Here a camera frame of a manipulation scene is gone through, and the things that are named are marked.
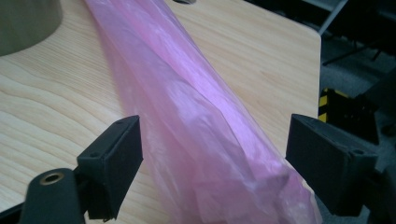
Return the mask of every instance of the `wooden table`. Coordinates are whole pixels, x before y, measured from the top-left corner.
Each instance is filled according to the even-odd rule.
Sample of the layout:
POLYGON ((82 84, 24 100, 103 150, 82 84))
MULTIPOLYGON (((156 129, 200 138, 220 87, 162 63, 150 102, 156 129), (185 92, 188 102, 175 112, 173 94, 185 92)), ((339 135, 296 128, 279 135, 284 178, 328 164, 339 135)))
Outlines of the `wooden table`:
MULTIPOLYGON (((284 155, 290 114, 317 114, 318 34, 240 0, 166 2, 284 155)), ((62 4, 55 34, 0 58, 0 210, 21 203, 36 175, 75 168, 76 156, 126 116, 86 5, 62 4)), ((143 163, 117 223, 167 219, 143 163)))

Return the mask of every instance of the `metal bolt hole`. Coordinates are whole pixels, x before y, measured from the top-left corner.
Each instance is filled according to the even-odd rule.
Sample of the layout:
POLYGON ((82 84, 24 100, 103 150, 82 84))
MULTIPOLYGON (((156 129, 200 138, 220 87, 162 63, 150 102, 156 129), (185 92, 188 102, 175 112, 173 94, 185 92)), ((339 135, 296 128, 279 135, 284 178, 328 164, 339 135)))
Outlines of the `metal bolt hole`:
POLYGON ((52 173, 42 177, 40 179, 40 185, 46 186, 46 185, 55 184, 56 182, 60 181, 63 178, 64 178, 64 174, 62 173, 52 173))

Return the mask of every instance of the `wrapped package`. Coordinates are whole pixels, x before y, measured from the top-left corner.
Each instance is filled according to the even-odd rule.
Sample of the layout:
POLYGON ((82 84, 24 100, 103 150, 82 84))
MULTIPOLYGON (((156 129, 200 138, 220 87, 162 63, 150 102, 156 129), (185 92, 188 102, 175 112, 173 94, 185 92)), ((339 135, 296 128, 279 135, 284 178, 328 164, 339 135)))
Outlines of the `wrapped package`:
POLYGON ((319 223, 313 194, 162 0, 86 0, 171 223, 319 223))

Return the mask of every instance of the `black machine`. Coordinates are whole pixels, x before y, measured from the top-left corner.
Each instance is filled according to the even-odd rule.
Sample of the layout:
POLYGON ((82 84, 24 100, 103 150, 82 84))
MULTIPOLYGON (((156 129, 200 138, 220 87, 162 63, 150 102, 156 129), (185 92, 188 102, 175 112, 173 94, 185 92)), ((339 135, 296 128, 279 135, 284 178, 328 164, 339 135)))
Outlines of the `black machine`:
POLYGON ((139 117, 114 122, 78 157, 78 167, 47 171, 29 184, 26 200, 0 223, 85 223, 116 218, 143 160, 139 117))
POLYGON ((396 223, 396 167, 379 172, 378 155, 341 129, 318 119, 292 115, 286 159, 329 211, 356 217, 362 206, 369 223, 396 223))

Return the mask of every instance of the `black plastic bracket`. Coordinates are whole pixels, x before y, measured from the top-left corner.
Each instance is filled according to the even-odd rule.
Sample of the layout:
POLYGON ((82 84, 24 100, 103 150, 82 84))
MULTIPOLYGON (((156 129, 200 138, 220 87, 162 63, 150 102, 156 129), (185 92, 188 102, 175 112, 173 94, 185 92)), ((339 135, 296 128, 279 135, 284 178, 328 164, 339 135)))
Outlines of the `black plastic bracket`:
POLYGON ((24 203, 0 214, 0 223, 85 223, 117 218, 143 160, 139 117, 113 123, 78 156, 75 171, 55 169, 29 184, 24 203))

